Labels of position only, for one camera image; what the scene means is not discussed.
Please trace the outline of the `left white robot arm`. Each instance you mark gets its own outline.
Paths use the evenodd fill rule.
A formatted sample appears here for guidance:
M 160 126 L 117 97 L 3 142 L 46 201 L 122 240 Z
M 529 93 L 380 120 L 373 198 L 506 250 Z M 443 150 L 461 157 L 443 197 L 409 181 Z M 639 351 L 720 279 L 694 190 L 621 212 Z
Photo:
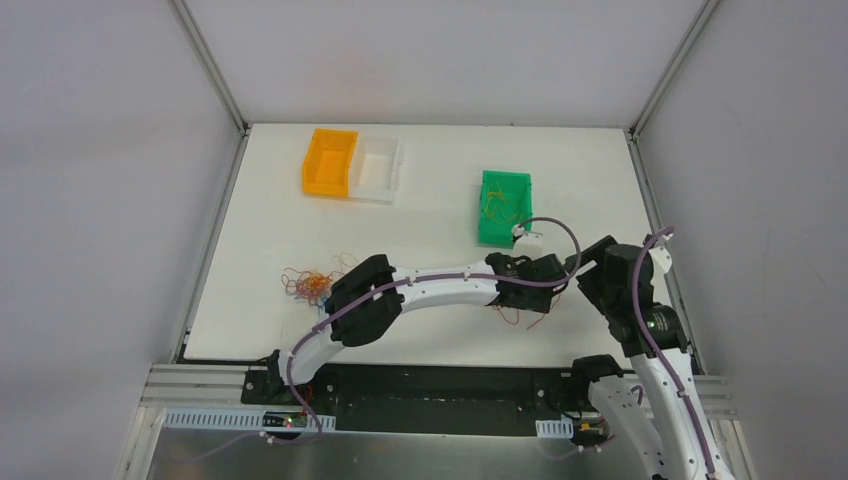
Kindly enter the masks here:
M 377 254 L 330 288 L 320 320 L 289 350 L 266 359 L 266 389 L 281 404 L 297 402 L 317 371 L 346 348 L 382 338 L 403 314 L 452 305 L 505 307 L 546 314 L 576 273 L 554 254 L 532 259 L 491 253 L 450 268 L 414 269 Z

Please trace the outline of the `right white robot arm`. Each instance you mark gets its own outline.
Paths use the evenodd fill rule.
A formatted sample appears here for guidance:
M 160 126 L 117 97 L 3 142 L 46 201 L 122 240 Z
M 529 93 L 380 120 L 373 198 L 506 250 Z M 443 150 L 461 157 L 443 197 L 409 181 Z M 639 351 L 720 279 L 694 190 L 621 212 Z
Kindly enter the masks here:
M 565 262 L 582 269 L 577 287 L 608 323 L 638 377 L 639 395 L 609 355 L 572 364 L 569 400 L 595 409 L 610 440 L 627 446 L 639 479 L 730 479 L 733 474 L 709 427 L 695 387 L 689 340 L 676 311 L 654 300 L 654 270 L 668 272 L 671 257 L 662 242 L 665 227 L 641 246 L 607 236 Z

